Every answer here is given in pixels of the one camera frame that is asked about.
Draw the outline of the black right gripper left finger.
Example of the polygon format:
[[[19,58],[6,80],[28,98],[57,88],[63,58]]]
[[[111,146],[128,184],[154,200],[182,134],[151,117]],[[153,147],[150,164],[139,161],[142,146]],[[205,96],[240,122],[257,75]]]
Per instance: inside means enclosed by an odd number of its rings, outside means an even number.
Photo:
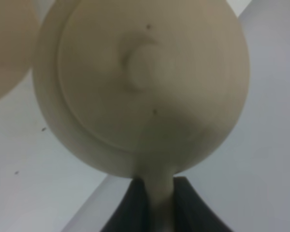
[[[149,230],[150,213],[145,185],[141,179],[134,179],[102,231],[148,232]]]

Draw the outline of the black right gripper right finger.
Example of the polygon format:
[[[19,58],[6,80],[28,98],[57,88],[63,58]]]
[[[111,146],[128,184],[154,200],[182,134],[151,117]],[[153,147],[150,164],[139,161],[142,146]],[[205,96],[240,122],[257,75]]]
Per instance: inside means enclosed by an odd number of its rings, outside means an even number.
[[[174,225],[176,232],[232,232],[185,177],[174,178]]]

